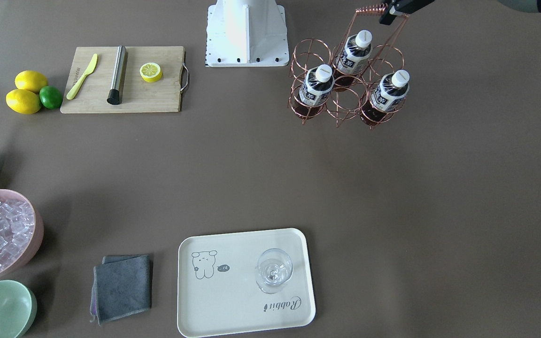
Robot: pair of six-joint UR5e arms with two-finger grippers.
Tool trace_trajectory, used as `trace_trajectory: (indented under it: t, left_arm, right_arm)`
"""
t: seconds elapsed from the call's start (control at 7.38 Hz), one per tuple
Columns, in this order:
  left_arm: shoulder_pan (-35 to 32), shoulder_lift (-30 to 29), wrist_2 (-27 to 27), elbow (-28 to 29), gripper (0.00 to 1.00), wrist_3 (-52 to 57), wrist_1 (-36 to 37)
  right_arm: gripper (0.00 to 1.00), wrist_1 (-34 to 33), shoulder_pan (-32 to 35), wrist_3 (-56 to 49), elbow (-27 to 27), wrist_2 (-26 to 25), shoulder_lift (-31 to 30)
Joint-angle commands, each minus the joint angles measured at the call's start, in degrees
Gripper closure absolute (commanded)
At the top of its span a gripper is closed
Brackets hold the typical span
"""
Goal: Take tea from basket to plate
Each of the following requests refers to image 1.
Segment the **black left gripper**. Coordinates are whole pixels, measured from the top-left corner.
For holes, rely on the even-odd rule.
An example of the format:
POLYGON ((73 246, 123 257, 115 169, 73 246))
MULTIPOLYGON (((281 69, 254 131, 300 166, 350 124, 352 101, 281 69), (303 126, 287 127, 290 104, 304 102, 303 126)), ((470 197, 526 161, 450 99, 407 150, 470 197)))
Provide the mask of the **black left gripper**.
POLYGON ((398 17, 408 18, 409 14, 413 14, 433 2, 434 0, 394 0, 392 7, 385 8, 379 23, 380 25, 391 25, 398 17))

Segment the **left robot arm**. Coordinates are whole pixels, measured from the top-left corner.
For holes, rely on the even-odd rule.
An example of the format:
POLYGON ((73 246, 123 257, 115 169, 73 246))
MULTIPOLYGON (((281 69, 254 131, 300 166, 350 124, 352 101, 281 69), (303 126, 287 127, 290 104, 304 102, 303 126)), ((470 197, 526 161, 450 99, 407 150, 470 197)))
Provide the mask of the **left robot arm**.
MULTIPOLYGON (((411 15, 426 6, 434 3, 433 0, 383 0, 380 10, 379 23, 391 25, 400 16, 411 15)), ((541 0, 498 0, 499 4, 522 13, 541 13, 541 0)))

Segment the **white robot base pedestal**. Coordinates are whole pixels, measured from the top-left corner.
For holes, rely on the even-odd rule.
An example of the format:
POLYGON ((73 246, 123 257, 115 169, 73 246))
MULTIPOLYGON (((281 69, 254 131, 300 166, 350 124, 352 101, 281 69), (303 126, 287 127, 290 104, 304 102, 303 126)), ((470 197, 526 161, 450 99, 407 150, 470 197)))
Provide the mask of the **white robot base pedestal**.
POLYGON ((205 65, 289 64, 285 8, 274 0, 217 0, 208 7, 205 65))

